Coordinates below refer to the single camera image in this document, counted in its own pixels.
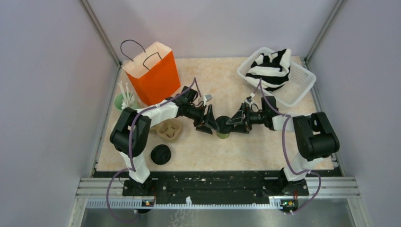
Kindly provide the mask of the black cup lid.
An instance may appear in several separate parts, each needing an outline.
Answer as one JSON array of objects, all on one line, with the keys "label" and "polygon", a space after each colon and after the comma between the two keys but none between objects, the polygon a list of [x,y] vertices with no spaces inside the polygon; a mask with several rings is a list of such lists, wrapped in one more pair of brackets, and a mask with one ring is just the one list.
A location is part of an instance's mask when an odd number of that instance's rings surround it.
[{"label": "black cup lid", "polygon": [[218,129],[216,132],[220,134],[229,134],[233,130],[234,126],[227,124],[227,121],[230,120],[228,116],[220,116],[216,119],[216,123],[218,125]]}]

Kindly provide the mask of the stack of black cup lids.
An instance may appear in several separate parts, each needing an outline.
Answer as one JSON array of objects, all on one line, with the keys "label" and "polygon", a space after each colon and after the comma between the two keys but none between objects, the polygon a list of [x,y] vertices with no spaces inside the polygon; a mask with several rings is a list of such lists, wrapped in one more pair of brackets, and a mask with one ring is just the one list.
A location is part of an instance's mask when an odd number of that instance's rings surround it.
[{"label": "stack of black cup lids", "polygon": [[171,159],[171,150],[165,144],[157,145],[150,154],[151,160],[157,165],[165,165]]}]

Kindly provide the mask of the orange paper bag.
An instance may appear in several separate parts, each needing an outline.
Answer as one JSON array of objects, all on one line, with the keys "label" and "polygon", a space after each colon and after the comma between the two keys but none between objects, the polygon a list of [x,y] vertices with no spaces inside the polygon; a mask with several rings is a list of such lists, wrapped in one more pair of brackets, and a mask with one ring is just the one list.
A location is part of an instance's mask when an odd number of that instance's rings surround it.
[{"label": "orange paper bag", "polygon": [[[142,52],[135,57],[128,56],[122,50],[126,42],[134,42]],[[127,58],[122,63],[122,69],[145,105],[158,104],[181,87],[174,54],[170,47],[154,42],[148,48],[144,48],[137,41],[128,39],[121,42],[120,51]]]}]

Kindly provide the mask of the green paper coffee cup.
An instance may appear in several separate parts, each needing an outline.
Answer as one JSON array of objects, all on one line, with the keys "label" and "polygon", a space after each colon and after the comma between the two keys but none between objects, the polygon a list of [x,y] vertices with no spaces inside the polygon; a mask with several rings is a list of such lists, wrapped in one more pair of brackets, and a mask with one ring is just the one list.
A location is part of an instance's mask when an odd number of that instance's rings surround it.
[{"label": "green paper coffee cup", "polygon": [[227,139],[230,136],[229,132],[216,132],[216,134],[220,139]]}]

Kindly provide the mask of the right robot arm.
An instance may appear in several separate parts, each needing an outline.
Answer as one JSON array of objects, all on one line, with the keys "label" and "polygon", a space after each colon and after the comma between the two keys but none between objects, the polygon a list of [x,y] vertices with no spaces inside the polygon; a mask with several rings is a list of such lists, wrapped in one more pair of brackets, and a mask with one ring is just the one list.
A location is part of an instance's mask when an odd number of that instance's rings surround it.
[{"label": "right robot arm", "polygon": [[[224,123],[230,132],[248,134],[254,125],[264,125],[272,131],[281,131],[282,148],[286,167],[279,172],[277,188],[281,194],[290,195],[301,186],[306,175],[323,159],[340,149],[339,139],[327,115],[316,112],[310,115],[291,115],[279,112],[273,96],[261,98],[261,109],[252,109],[253,101],[248,97],[234,116]],[[297,153],[289,159],[285,133],[295,134]]]}]

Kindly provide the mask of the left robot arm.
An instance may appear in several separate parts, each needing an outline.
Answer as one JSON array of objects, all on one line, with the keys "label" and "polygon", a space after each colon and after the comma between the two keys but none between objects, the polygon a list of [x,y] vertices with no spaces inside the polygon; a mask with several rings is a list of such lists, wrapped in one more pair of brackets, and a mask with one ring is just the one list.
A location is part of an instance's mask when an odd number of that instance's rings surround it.
[{"label": "left robot arm", "polygon": [[197,131],[212,134],[219,129],[212,105],[206,105],[209,96],[204,97],[202,105],[196,106],[193,102],[197,96],[197,91],[185,86],[180,94],[168,97],[159,104],[136,110],[127,107],[121,112],[111,132],[110,142],[123,157],[129,178],[135,181],[133,188],[139,195],[149,194],[152,188],[148,180],[150,170],[142,154],[151,127],[183,116],[193,120]]}]

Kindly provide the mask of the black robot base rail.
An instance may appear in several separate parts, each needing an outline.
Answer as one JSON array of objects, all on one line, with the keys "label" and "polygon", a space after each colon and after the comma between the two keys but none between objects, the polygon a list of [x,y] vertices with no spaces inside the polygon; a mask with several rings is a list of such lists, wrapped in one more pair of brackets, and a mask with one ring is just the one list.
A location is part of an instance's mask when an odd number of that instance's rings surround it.
[{"label": "black robot base rail", "polygon": [[268,204],[270,196],[308,196],[305,180],[291,183],[282,171],[152,171],[144,183],[124,182],[123,196],[150,196],[157,204]]}]

